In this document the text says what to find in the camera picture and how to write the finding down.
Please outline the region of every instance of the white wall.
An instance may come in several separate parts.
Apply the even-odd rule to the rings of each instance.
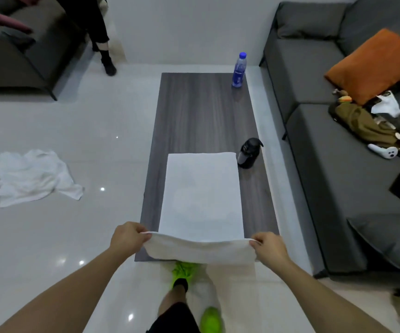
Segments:
[[[108,0],[129,63],[258,64],[282,0]],[[340,2],[350,0],[289,0]]]

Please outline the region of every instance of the standing person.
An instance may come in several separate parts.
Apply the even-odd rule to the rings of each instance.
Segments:
[[[106,251],[25,305],[0,326],[0,333],[82,333],[115,271],[151,238],[150,234],[141,234],[145,231],[144,226],[134,222],[118,226]],[[258,233],[253,239],[259,243],[251,241],[248,245],[289,286],[316,333],[391,333],[293,263],[280,236]],[[186,304],[186,291],[196,266],[176,265],[172,289],[164,297],[149,333],[223,331],[217,309],[206,310],[199,328]]]
[[[101,53],[101,62],[109,76],[116,74],[116,68],[109,55],[108,32],[98,0],[57,0],[71,19],[89,33],[92,50]]]

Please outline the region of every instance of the black shorts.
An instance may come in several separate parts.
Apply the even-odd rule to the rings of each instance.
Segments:
[[[200,333],[191,310],[185,303],[175,303],[155,320],[148,333]]]

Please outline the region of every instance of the person's left hand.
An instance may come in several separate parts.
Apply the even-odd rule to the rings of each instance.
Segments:
[[[109,249],[126,260],[137,253],[143,244],[151,239],[152,234],[141,234],[145,231],[148,231],[145,226],[135,222],[119,225],[112,236]]]

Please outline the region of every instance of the plastic bottle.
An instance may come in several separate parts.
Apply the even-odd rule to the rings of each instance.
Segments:
[[[241,52],[237,60],[234,74],[232,76],[232,86],[241,87],[243,84],[243,76],[246,70],[246,52]]]

